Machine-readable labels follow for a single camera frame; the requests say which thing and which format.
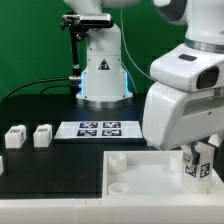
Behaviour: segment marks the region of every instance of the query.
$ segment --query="robot camera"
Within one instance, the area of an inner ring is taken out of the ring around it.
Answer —
[[[80,15],[79,21],[83,26],[96,28],[109,27],[113,24],[112,18],[109,14],[83,14]]]

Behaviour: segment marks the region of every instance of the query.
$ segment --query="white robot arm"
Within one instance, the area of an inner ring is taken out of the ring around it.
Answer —
[[[87,66],[81,75],[77,102],[90,107],[111,108],[127,104],[132,93],[127,88],[127,73],[121,66],[121,32],[102,7],[121,8],[140,0],[64,0],[74,10],[75,25],[84,25],[87,34]]]
[[[181,146],[186,167],[193,165],[200,170],[205,158],[212,161],[213,150],[197,141],[212,135],[210,143],[219,146],[223,140],[224,1],[152,3],[166,21],[186,22],[188,30],[185,44],[151,65],[150,74],[157,82],[147,95],[143,135],[158,149]],[[214,139],[221,139],[218,145]]]

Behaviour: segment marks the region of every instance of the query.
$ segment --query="black table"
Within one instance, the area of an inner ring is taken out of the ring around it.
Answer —
[[[8,161],[8,175],[0,177],[0,199],[100,198],[104,151],[155,150],[144,139],[93,139],[58,142],[36,150],[33,133],[38,125],[51,124],[53,136],[61,121],[139,121],[145,96],[116,109],[93,109],[71,103],[69,95],[19,95],[0,103],[0,152]],[[27,127],[20,150],[6,153],[4,135],[13,125]],[[214,167],[224,177],[224,147]]]

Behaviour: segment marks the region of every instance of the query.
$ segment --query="cable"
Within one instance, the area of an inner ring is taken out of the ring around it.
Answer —
[[[54,89],[54,88],[65,88],[65,87],[70,87],[69,85],[61,85],[61,86],[48,86],[45,89],[43,89],[40,94],[43,94],[45,91],[49,90],[49,89]]]
[[[59,82],[59,81],[67,81],[69,80],[69,78],[55,78],[55,79],[42,79],[42,80],[37,80],[37,81],[32,81],[32,82],[28,82],[25,83],[15,89],[13,89],[12,91],[10,91],[5,97],[4,100],[7,100],[13,93],[17,92],[20,89],[23,89],[27,86],[31,86],[31,85],[35,85],[35,84],[39,84],[39,83],[46,83],[46,82]]]
[[[121,64],[122,64],[122,66],[124,67],[124,69],[127,71],[129,78],[131,79],[132,85],[133,85],[133,87],[134,87],[134,89],[135,89],[135,93],[138,93],[138,92],[137,92],[136,85],[135,85],[135,82],[134,82],[134,80],[133,80],[133,78],[132,78],[130,72],[128,71],[127,67],[124,65],[123,62],[121,62]]]
[[[120,10],[120,19],[121,19],[121,34],[122,34],[122,39],[123,39],[123,43],[124,43],[124,48],[125,48],[125,51],[126,51],[126,54],[128,55],[128,58],[129,60],[132,62],[132,64],[134,65],[134,67],[139,71],[141,72],[144,76],[146,76],[148,79],[156,82],[155,79],[153,79],[152,77],[148,76],[145,72],[143,72],[139,67],[138,65],[134,62],[134,60],[132,59],[129,51],[128,51],[128,48],[127,48],[127,44],[126,44],[126,39],[125,39],[125,35],[124,35],[124,23],[123,23],[123,11],[122,9]]]

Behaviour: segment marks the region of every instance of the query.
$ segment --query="green wall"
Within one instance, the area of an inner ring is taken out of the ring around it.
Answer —
[[[68,30],[60,29],[61,16],[68,11],[63,0],[0,0],[0,99],[23,83],[71,75]],[[119,9],[104,11],[109,12],[120,26]],[[164,22],[150,0],[124,9],[123,17],[129,52],[146,73],[155,58],[184,41],[185,27]],[[132,66],[122,50],[122,60],[132,74],[138,92],[146,92],[152,83]],[[80,44],[79,52],[84,69],[85,43]],[[52,84],[31,86],[17,94],[38,94],[49,85]],[[67,93],[68,90],[48,91],[59,92]]]

